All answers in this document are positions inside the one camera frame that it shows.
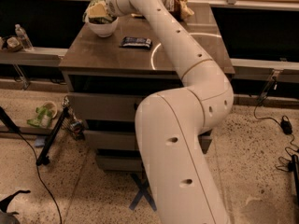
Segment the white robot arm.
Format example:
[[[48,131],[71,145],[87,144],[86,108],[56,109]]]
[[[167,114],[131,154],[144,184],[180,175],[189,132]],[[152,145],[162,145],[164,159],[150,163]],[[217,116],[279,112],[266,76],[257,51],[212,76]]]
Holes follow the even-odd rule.
[[[120,17],[139,13],[164,47],[183,85],[146,97],[135,134],[162,224],[231,224],[198,137],[232,109],[230,81],[213,58],[168,12],[168,0],[106,0]]]

